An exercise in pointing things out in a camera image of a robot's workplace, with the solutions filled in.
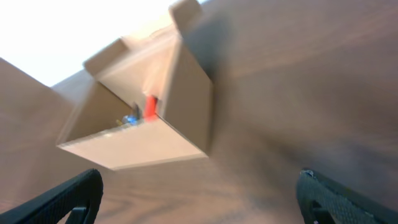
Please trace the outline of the cardboard box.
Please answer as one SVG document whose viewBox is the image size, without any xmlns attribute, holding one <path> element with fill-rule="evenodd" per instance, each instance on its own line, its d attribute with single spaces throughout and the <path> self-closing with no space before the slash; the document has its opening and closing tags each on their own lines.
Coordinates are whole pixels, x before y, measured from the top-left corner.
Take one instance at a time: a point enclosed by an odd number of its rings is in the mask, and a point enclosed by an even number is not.
<svg viewBox="0 0 398 224">
<path fill-rule="evenodd" d="M 57 146 L 110 170 L 205 158 L 213 84 L 183 39 L 200 16 L 199 2 L 177 1 L 86 60 L 89 90 Z M 158 118 L 145 122 L 151 95 Z M 137 125 L 122 124 L 130 114 Z"/>
</svg>

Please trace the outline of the blue white staples box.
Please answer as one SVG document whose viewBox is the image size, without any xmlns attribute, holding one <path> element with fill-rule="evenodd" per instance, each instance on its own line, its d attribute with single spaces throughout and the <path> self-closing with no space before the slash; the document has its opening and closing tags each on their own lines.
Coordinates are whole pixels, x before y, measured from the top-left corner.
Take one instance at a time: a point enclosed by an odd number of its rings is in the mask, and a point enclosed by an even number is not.
<svg viewBox="0 0 398 224">
<path fill-rule="evenodd" d="M 139 120 L 132 114 L 126 115 L 122 118 L 122 124 L 137 125 Z"/>
</svg>

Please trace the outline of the red black stapler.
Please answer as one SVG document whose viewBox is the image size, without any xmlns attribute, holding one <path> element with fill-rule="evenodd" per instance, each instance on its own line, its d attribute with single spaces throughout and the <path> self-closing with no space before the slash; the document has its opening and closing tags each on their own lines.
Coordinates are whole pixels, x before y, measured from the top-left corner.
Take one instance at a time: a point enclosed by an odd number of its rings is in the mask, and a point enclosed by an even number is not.
<svg viewBox="0 0 398 224">
<path fill-rule="evenodd" d="M 153 95 L 146 98 L 146 105 L 143 112 L 145 122 L 150 122 L 158 118 L 157 115 L 157 98 Z"/>
</svg>

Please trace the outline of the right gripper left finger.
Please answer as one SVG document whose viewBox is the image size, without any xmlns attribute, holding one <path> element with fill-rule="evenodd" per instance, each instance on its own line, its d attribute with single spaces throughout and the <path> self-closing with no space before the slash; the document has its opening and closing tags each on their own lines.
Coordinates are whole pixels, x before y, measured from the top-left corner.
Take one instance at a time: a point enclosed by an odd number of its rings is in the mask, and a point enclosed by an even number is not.
<svg viewBox="0 0 398 224">
<path fill-rule="evenodd" d="M 103 196 L 103 180 L 96 169 L 88 169 L 70 180 L 1 214 L 1 223 L 93 224 Z"/>
</svg>

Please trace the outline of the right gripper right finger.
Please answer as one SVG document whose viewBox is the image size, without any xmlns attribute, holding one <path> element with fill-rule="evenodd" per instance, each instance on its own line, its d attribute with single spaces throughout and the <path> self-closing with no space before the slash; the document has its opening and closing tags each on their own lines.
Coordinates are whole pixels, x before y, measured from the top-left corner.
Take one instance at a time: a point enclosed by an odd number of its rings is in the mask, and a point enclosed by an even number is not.
<svg viewBox="0 0 398 224">
<path fill-rule="evenodd" d="M 397 223 L 397 212 L 329 179 L 302 169 L 296 198 L 304 223 Z"/>
</svg>

